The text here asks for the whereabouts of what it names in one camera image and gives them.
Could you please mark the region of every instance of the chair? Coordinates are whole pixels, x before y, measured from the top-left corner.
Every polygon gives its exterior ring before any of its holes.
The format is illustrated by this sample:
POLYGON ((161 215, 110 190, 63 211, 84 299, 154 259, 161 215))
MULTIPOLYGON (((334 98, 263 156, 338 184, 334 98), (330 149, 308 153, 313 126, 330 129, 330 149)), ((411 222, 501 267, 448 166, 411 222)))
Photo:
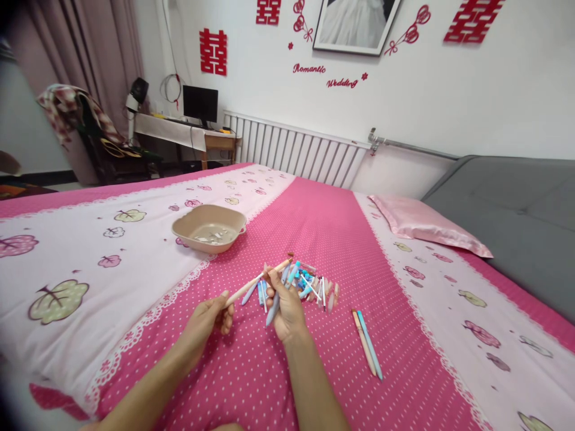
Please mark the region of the chair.
POLYGON ((132 183, 152 179, 150 165, 154 165, 160 178, 164 177, 163 158, 141 147, 134 147, 134 153, 141 157, 116 157, 110 154, 102 139, 106 136, 92 116, 92 110, 85 98, 82 103, 82 124, 76 126, 100 185, 132 183))

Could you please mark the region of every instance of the computer monitor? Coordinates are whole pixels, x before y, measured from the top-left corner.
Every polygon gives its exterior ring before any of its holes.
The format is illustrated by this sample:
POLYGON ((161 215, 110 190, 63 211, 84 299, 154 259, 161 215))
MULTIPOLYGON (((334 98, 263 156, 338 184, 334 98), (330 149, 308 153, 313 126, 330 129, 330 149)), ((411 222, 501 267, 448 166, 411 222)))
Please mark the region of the computer monitor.
POLYGON ((217 121, 217 90, 184 86, 184 115, 207 122, 217 121))

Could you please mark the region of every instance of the person's left hand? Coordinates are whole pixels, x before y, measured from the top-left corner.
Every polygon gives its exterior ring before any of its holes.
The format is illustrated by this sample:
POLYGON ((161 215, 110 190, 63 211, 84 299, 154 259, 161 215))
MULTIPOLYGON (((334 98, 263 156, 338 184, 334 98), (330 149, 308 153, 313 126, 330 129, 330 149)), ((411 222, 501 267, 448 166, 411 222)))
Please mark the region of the person's left hand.
POLYGON ((214 329, 223 335, 229 334, 234 318, 234 304, 223 308, 228 296, 229 292, 226 290, 217 298, 201 302, 174 344, 174 350, 186 356, 188 372, 198 364, 208 337, 214 329))

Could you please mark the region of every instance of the desk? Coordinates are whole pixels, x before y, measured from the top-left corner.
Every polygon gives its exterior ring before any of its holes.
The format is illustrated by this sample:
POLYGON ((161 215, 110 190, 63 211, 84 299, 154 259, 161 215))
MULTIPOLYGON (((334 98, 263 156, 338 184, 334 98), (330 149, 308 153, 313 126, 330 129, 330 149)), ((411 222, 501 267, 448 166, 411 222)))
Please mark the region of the desk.
POLYGON ((202 152, 202 170, 208 168, 208 150, 231 152, 231 163, 235 163, 235 149, 241 145, 241 137, 234 133, 221 133, 184 125, 145 114, 137 114, 134 132, 154 138, 165 139, 178 145, 202 152))

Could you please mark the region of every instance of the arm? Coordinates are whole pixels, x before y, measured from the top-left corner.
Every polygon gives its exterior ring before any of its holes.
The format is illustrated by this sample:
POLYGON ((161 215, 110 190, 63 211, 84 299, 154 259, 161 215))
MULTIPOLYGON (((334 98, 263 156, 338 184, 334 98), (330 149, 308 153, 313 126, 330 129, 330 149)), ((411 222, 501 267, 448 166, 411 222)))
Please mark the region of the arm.
POLYGON ((264 278, 273 287, 267 290, 268 306, 273 303, 274 295, 280 296, 280 311, 274 319, 274 327, 286 350, 299 429, 351 430, 305 325, 297 289, 286 289, 274 269, 264 278))
POLYGON ((218 298, 199 304, 166 355, 104 420, 87 426, 86 430, 146 431, 154 428, 182 379, 198 364, 213 329, 218 328, 224 335, 229 333, 234 306, 222 309, 227 298, 228 291, 225 291, 218 298))

